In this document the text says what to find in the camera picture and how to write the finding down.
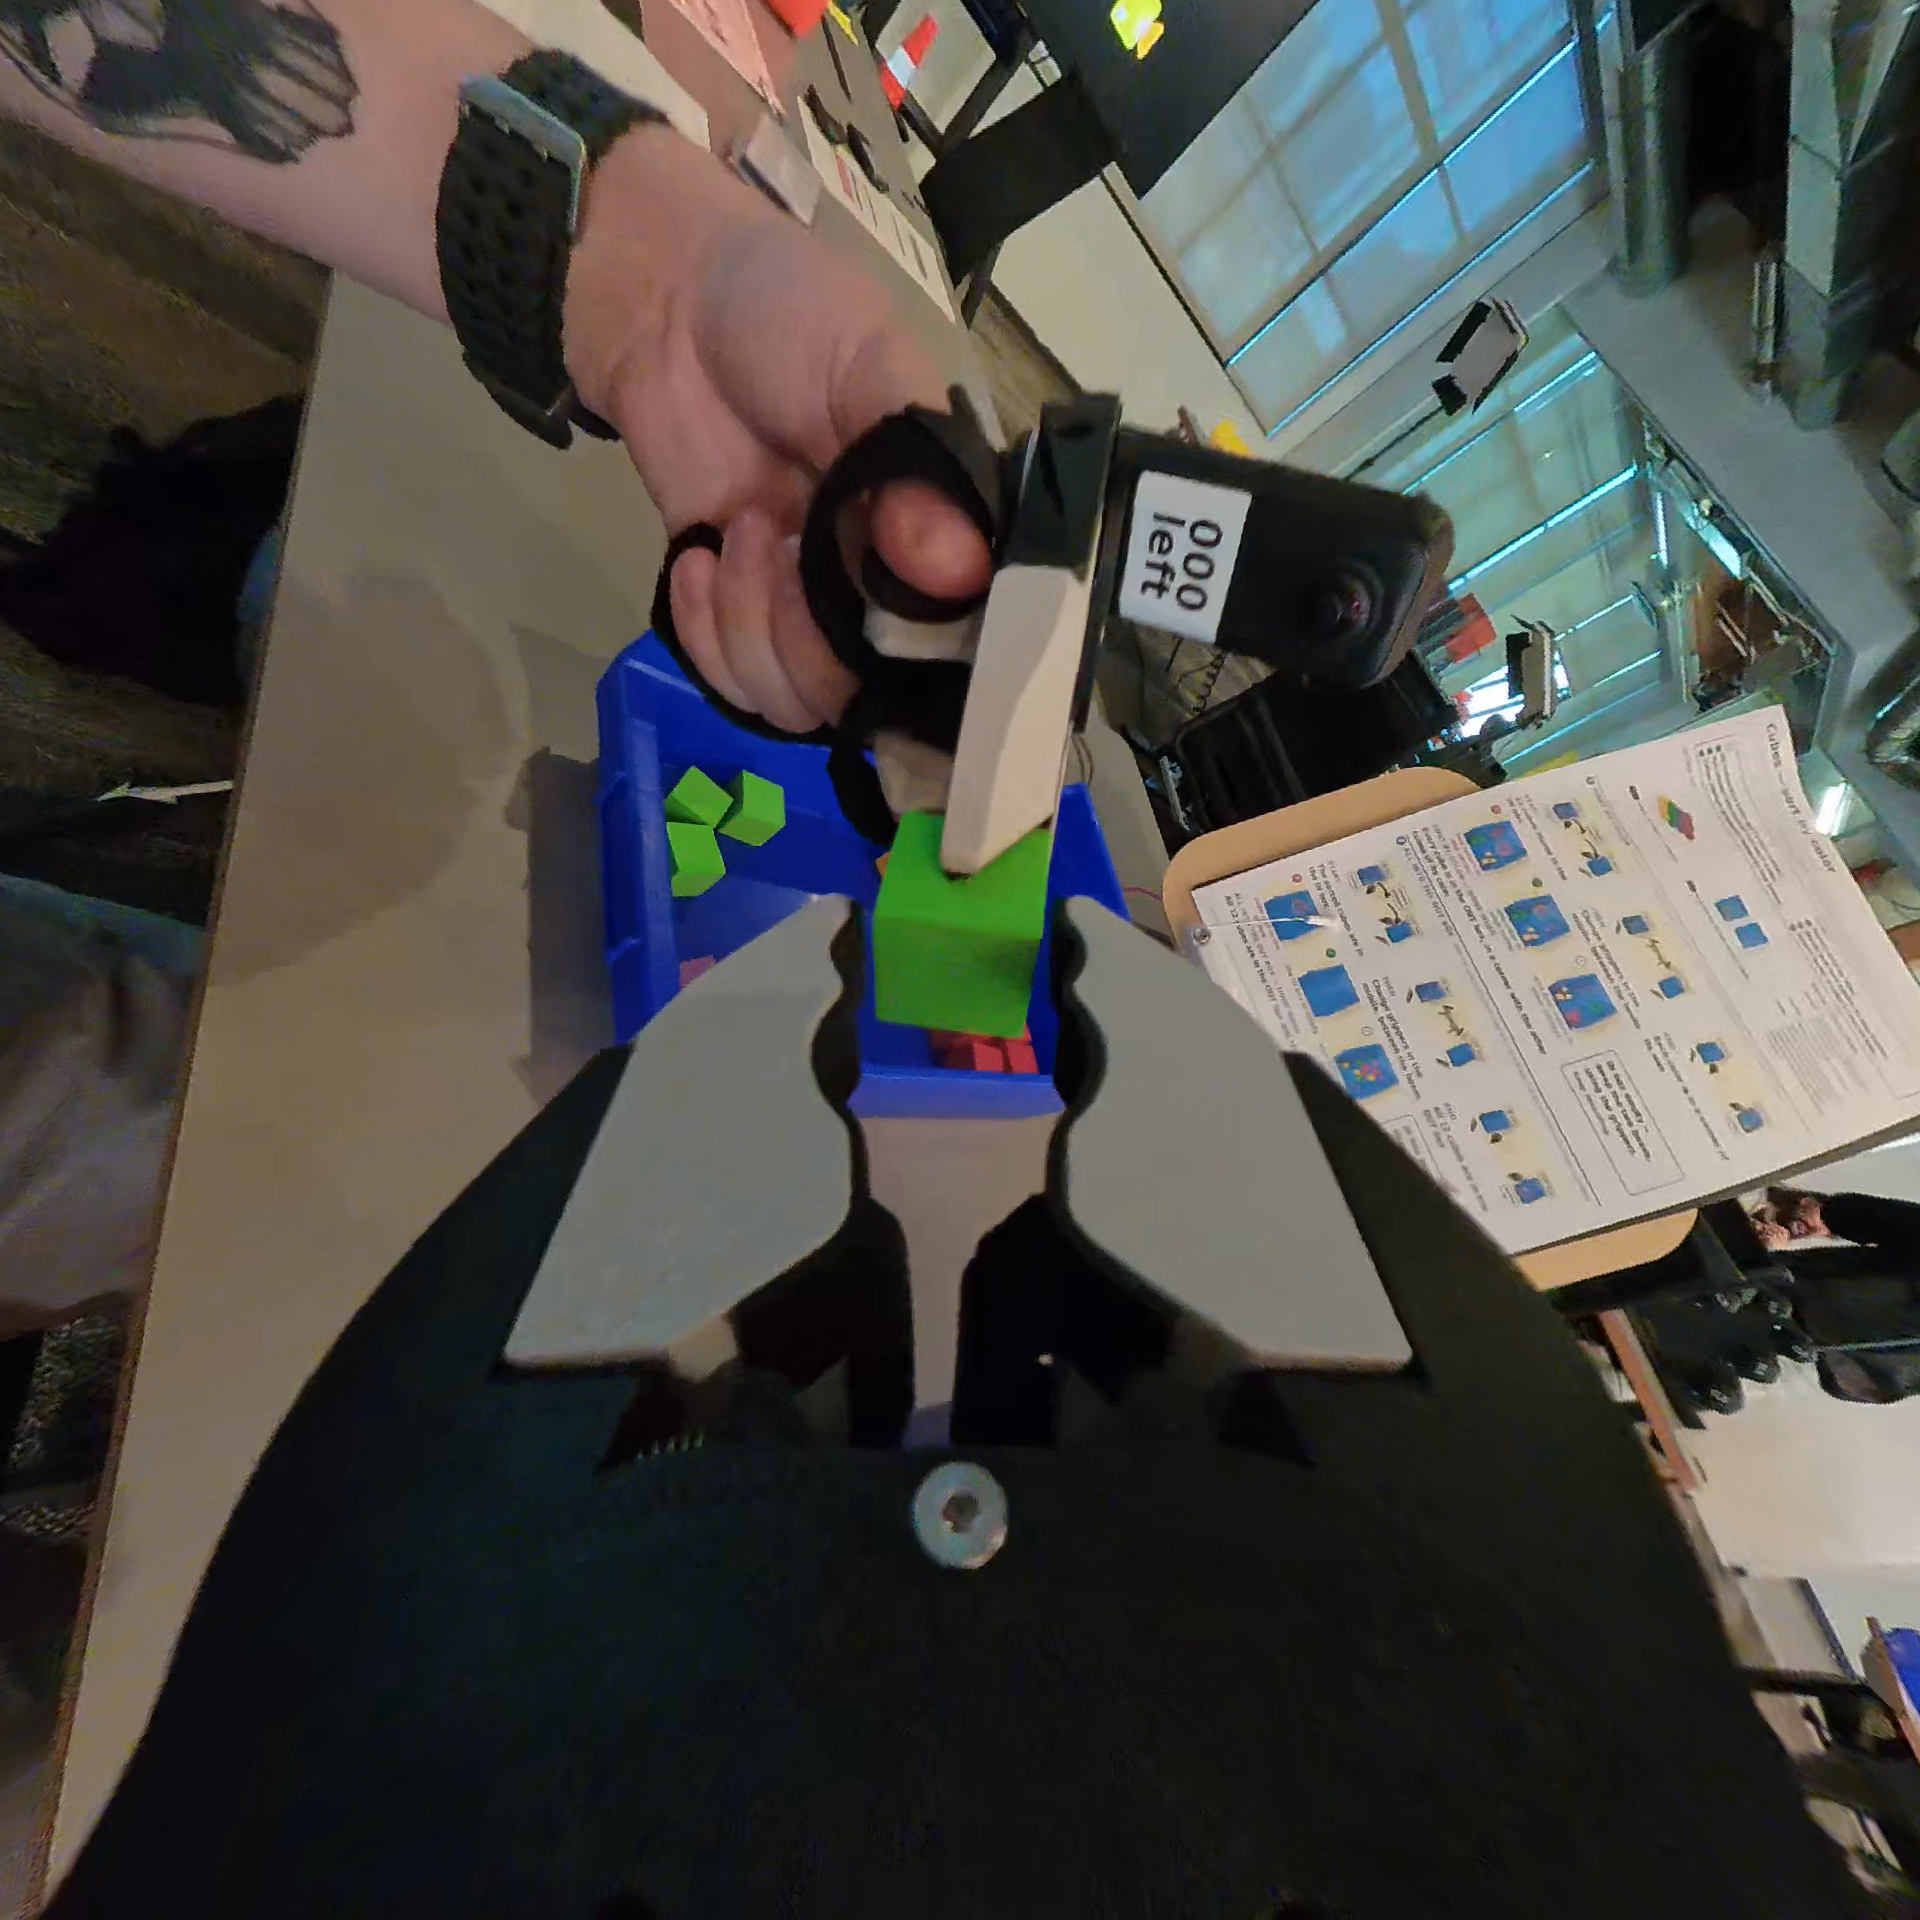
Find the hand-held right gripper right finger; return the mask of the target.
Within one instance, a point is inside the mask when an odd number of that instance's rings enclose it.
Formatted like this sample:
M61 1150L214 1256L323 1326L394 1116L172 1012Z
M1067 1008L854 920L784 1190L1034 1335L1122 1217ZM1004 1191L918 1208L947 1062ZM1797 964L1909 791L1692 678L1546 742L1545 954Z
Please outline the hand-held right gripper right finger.
M1412 1341L1284 1049L1089 895L1054 911L1049 1195L1091 1258L1255 1366L1398 1374Z

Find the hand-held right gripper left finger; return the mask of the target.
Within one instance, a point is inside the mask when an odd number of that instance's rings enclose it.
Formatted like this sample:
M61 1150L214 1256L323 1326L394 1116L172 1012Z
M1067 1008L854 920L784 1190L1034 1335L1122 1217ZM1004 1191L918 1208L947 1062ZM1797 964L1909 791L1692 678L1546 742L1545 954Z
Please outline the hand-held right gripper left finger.
M863 925L824 893L685 987L632 1042L503 1349L530 1371L718 1374L737 1315L863 1193Z

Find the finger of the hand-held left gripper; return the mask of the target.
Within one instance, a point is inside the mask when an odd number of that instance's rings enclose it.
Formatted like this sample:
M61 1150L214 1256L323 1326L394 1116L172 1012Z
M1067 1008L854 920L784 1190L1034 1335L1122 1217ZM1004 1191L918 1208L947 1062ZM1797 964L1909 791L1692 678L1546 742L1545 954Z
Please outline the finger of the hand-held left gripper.
M942 871L982 874L1054 823L1100 626L1091 573L1033 561L997 573L953 756Z

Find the blue plastic bin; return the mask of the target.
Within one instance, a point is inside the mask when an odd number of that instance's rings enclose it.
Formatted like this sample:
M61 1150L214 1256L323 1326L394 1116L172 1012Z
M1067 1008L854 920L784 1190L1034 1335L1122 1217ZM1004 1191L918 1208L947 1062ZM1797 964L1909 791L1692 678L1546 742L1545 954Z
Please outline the blue plastic bin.
M657 634L643 634L613 660L594 699L604 959L615 1039L630 1043L681 993L689 964L731 958L819 895L868 908L882 877L876 846L835 798L827 749L725 720ZM664 801L689 770L722 785L741 772L770 779L784 795L784 825L762 846L722 837L725 874L707 892L681 898L670 889ZM879 1020L867 996L852 1111L940 1122L1057 1116L1058 1030L1047 954L1025 1026L1033 1069L949 1064L922 1028Z

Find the person's left forearm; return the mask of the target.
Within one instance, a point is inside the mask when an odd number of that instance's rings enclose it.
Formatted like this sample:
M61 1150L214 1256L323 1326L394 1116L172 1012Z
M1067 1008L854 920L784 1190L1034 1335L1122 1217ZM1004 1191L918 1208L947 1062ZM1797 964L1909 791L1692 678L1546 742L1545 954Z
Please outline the person's left forearm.
M5 4L5 119L445 321L462 85L533 42L471 2Z

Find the person's left hand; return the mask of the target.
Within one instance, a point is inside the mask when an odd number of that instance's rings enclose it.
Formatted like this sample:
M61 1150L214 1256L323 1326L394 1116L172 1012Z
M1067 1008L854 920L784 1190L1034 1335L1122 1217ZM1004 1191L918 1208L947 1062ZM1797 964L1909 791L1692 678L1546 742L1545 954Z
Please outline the person's left hand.
M669 535L718 532L669 575L693 674L781 733L840 722L858 678L808 607L805 520L863 433L950 400L889 292L716 155L639 125L589 179L565 349Z

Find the hanging light fixture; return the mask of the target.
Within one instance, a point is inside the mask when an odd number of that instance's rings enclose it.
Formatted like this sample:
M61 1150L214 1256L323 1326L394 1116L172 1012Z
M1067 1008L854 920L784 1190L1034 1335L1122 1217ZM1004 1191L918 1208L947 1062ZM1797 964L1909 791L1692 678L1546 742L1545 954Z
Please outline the hanging light fixture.
M1446 419L1481 409L1529 345L1529 327L1505 298L1476 300L1439 348L1431 391Z

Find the black display screen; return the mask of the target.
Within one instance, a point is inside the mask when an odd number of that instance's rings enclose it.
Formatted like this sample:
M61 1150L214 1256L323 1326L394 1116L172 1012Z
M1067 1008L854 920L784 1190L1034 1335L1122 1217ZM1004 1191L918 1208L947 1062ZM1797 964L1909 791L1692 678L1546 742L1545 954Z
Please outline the black display screen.
M1146 193L1255 77L1315 2L1020 2Z

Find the black wristwatch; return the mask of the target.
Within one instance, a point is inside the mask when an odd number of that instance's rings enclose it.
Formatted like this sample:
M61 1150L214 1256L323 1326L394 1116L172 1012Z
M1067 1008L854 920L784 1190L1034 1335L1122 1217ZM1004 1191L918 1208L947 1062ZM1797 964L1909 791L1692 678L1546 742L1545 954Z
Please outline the black wristwatch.
M565 303L587 190L664 110L565 49L534 49L458 89L436 203L446 324L492 401L541 444L613 441L567 368Z

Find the black bag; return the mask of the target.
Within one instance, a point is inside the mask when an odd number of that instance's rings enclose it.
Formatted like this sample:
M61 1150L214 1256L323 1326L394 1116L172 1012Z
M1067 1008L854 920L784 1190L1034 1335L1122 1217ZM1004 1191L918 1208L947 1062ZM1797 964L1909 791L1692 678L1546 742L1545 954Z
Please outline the black bag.
M303 423L305 395L289 393L163 444L114 429L93 485L5 561L5 626L64 666L244 708Z

